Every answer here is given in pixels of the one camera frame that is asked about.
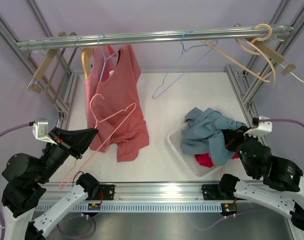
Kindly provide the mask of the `blue grey t shirt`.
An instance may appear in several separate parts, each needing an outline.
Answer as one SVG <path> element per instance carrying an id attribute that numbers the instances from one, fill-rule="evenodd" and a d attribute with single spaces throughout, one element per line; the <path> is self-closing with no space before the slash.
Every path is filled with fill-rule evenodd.
<path id="1" fill-rule="evenodd" d="M 184 118 L 188 124 L 181 130 L 180 148 L 186 155 L 209 154 L 214 165 L 223 166 L 234 153 L 225 149 L 223 130 L 236 131 L 247 125 L 208 108 L 195 107 Z"/>

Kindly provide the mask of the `magenta t shirt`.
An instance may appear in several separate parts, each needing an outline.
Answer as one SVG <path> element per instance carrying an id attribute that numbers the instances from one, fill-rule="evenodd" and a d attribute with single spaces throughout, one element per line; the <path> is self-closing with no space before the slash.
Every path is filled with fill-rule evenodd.
<path id="1" fill-rule="evenodd" d="M 235 160 L 238 159 L 240 156 L 237 152 L 224 152 L 224 153 L 218 153 L 218 154 L 196 154 L 195 160 L 197 163 L 204 167 L 213 167 L 213 166 L 223 166 L 225 165 L 229 160 Z"/>

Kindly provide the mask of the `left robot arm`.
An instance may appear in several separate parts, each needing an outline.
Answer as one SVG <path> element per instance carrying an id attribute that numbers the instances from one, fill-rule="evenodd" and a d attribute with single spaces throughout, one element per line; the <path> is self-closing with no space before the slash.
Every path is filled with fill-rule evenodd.
<path id="1" fill-rule="evenodd" d="M 46 146 L 41 157 L 17 153 L 8 160 L 2 172 L 7 185 L 2 194 L 4 222 L 0 239 L 44 240 L 76 205 L 98 196 L 99 181 L 84 173 L 50 210 L 32 219 L 46 192 L 42 184 L 49 181 L 69 156 L 82 158 L 97 133 L 96 128 L 71 131 L 55 127 L 43 138 Z"/>

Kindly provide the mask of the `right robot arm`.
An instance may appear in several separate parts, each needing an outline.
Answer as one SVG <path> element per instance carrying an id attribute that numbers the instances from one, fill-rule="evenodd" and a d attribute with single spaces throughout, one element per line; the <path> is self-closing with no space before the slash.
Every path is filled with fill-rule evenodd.
<path id="1" fill-rule="evenodd" d="M 248 135 L 247 127 L 223 131 L 225 148 L 237 152 L 247 176 L 262 180 L 277 193 L 260 189 L 231 174 L 223 174 L 218 193 L 224 198 L 244 199 L 274 210 L 304 231 L 304 174 L 291 160 L 272 155 L 268 146 Z"/>

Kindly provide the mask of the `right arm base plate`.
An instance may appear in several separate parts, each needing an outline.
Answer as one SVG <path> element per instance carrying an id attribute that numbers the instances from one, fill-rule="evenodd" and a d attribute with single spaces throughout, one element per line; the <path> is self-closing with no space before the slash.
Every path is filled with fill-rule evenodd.
<path id="1" fill-rule="evenodd" d="M 222 184 L 203 184 L 201 186 L 204 200 L 234 200 L 235 188 Z"/>

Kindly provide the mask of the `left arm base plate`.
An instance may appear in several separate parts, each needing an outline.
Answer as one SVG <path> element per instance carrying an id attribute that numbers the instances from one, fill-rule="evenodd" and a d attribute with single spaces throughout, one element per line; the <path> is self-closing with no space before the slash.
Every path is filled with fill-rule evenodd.
<path id="1" fill-rule="evenodd" d="M 114 184 L 101 183 L 99 185 L 99 190 L 98 190 L 98 193 L 96 194 L 96 196 L 88 197 L 86 200 L 87 201 L 100 201 L 101 196 L 103 196 L 103 198 L 102 198 L 103 201 L 113 201 L 114 195 L 115 195 L 115 187 L 116 187 L 116 185 L 114 185 Z"/>

